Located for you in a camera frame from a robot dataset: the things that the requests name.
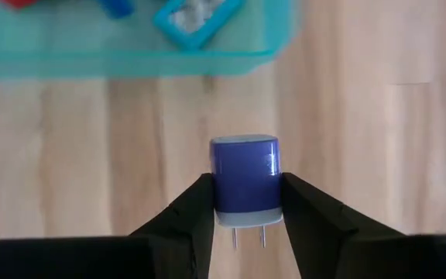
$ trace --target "red toy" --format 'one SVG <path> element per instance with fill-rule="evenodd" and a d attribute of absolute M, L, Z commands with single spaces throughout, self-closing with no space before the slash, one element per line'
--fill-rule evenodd
<path fill-rule="evenodd" d="M 37 2 L 37 0 L 1 0 L 1 1 L 16 9 L 20 9 Z"/>

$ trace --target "white adapter base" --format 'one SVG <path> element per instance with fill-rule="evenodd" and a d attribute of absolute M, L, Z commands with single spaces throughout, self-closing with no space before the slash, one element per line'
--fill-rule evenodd
<path fill-rule="evenodd" d="M 282 220 L 282 208 L 259 212 L 227 213 L 216 212 L 218 224 L 229 228 L 252 228 L 267 226 Z"/>

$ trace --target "floor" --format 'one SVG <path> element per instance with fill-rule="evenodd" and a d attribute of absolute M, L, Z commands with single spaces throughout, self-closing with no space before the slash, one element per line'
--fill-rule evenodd
<path fill-rule="evenodd" d="M 446 0 L 310 0 L 242 77 L 0 81 L 0 238 L 126 234 L 269 133 L 291 171 L 405 233 L 446 232 Z M 297 278 L 283 224 L 217 227 L 211 278 Z"/>

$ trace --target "plastic bin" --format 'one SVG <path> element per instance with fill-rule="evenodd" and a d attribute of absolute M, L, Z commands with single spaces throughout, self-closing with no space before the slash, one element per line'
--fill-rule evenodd
<path fill-rule="evenodd" d="M 41 0 L 12 11 L 0 3 L 0 78 L 244 74 L 290 41 L 294 0 L 246 0 L 198 51 L 182 51 L 154 25 L 164 0 L 136 0 L 111 20 L 95 0 Z"/>

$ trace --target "metal prong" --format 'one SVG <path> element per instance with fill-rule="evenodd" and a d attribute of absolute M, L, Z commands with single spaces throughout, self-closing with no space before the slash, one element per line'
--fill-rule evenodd
<path fill-rule="evenodd" d="M 264 226 L 261 227 L 261 246 L 262 248 L 266 248 L 266 229 Z"/>
<path fill-rule="evenodd" d="M 233 249 L 237 250 L 238 240 L 237 240 L 237 229 L 232 229 L 232 240 L 233 240 Z"/>

